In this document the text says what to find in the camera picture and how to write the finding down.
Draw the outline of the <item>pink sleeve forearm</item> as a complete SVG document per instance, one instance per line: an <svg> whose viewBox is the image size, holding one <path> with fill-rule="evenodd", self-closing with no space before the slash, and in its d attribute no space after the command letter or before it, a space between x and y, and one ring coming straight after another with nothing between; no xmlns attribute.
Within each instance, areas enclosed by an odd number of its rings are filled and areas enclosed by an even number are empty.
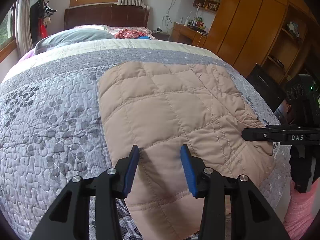
<svg viewBox="0 0 320 240"><path fill-rule="evenodd" d="M290 181L290 202L284 217L283 225L290 239L300 239L314 220L311 213L316 197L318 180L309 192L299 193L295 184Z"/></svg>

